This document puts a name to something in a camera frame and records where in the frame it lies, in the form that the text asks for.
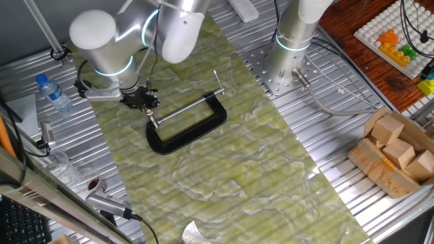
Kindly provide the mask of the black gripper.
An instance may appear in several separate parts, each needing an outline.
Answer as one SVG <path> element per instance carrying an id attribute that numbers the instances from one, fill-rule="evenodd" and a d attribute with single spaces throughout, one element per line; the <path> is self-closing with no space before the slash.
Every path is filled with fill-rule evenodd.
<path id="1" fill-rule="evenodd" d="M 138 109 L 140 112 L 146 110 L 146 115 L 151 116 L 154 113 L 153 109 L 159 106 L 157 93 L 158 89 L 140 86 L 135 92 L 124 94 L 120 103 L 130 109 Z"/>

